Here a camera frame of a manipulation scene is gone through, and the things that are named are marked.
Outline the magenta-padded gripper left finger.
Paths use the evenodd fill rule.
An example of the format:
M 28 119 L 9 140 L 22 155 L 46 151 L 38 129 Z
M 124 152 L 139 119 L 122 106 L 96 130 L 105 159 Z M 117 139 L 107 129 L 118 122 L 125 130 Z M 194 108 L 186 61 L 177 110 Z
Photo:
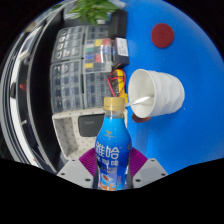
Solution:
M 95 149 L 88 150 L 78 159 L 69 160 L 58 176 L 78 186 L 96 189 L 99 176 Z

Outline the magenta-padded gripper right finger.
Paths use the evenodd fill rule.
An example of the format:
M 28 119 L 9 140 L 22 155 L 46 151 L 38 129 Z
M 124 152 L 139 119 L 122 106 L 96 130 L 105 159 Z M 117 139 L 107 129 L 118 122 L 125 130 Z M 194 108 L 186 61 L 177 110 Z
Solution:
M 168 173 L 155 158 L 148 159 L 137 149 L 131 150 L 128 166 L 129 189 L 146 186 L 167 175 Z

